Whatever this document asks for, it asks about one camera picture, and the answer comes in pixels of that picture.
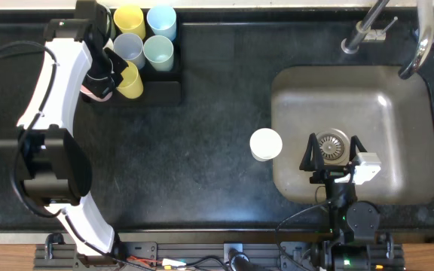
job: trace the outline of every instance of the chrome faucet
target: chrome faucet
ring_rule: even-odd
[[[365,18],[356,24],[356,28],[351,33],[349,38],[345,38],[341,42],[341,49],[345,53],[356,53],[359,49],[359,44],[365,39],[366,35],[371,31],[371,25],[375,22],[377,16],[386,7],[390,0],[378,0],[374,6],[366,14]],[[426,57],[431,49],[434,38],[434,17],[432,0],[417,0],[418,20],[420,36],[418,38],[418,46],[413,59],[408,65],[404,65],[399,70],[401,79],[410,78],[425,62]]]

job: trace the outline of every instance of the sink drain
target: sink drain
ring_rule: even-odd
[[[319,146],[322,157],[327,160],[336,160],[344,153],[344,143],[335,135],[324,135],[319,139]]]
[[[322,158],[329,164],[339,164],[347,158],[350,140],[340,130],[331,128],[317,134]]]

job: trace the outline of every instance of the countertop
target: countertop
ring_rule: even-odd
[[[91,193],[116,230],[272,228],[308,207],[285,199],[273,183],[272,162],[260,163],[250,153],[251,134],[270,127],[272,80],[295,65],[406,63],[416,46],[410,34],[416,22],[415,11],[400,11],[410,15],[391,28],[384,43],[364,44],[349,56],[339,45],[356,18],[364,16],[362,11],[350,11],[349,18],[346,11],[298,12],[307,13],[258,17],[250,11],[244,17],[238,12],[205,17],[181,12],[180,106],[108,108],[78,103],[74,136],[92,163]],[[386,25],[391,16],[390,11],[377,24]],[[261,19],[250,23],[253,17]],[[0,22],[0,45],[42,42],[43,22],[51,17],[38,18]],[[26,109],[41,58],[36,54],[0,60],[0,134],[15,126]],[[434,112],[434,50],[420,74],[429,84]],[[0,154],[0,231],[61,230],[57,220],[37,218],[25,210],[8,174]],[[434,200],[379,209],[382,229],[434,229]],[[315,212],[294,227],[322,229],[326,221],[325,214]]]

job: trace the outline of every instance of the stainless steel sink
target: stainless steel sink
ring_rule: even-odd
[[[274,159],[274,183],[295,202],[315,202],[316,184],[299,170],[309,135],[327,163],[347,162],[347,138],[358,136],[381,159],[381,171],[356,186],[360,200],[418,204],[434,197],[434,126],[429,91],[419,75],[399,67],[294,67],[272,83],[272,128],[283,139]],[[324,199],[318,190],[318,200]]]

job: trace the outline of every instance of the wooden surface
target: wooden surface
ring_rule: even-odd
[[[0,245],[0,271],[29,271],[35,245]],[[434,271],[434,244],[404,245],[407,271]]]

